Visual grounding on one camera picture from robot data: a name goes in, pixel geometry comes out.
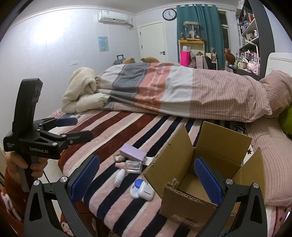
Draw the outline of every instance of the window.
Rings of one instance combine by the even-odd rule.
[[[229,27],[226,12],[218,11],[223,33],[224,48],[230,48]]]

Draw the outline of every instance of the orange shelf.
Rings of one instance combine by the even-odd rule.
[[[202,40],[186,40],[186,39],[184,39],[184,40],[179,40],[179,42],[180,43],[202,43],[202,44],[204,44],[204,41],[202,41]]]

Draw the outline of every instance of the pink striped pillow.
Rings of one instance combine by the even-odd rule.
[[[272,115],[264,115],[273,118],[282,113],[292,102],[292,77],[282,71],[272,71],[260,82],[268,93],[268,100],[272,109]]]
[[[265,171],[265,203],[292,204],[292,141],[283,133],[278,118],[259,118],[246,123],[254,151],[261,148]]]

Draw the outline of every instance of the metal screw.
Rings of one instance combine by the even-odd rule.
[[[39,181],[39,180],[36,180],[36,181],[34,181],[34,186],[38,186],[38,185],[39,185],[39,183],[40,183],[40,181]]]
[[[253,186],[258,189],[260,186],[257,183],[253,183]]]
[[[66,176],[60,178],[61,183],[65,183],[68,180]]]
[[[231,180],[231,179],[226,179],[226,183],[229,184],[229,185],[232,185],[232,184],[233,184],[233,180]]]

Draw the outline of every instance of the blue lid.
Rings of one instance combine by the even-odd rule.
[[[140,186],[141,186],[141,184],[142,184],[142,182],[143,182],[144,180],[142,180],[142,179],[137,179],[137,180],[135,180],[135,187],[136,188],[140,188]]]

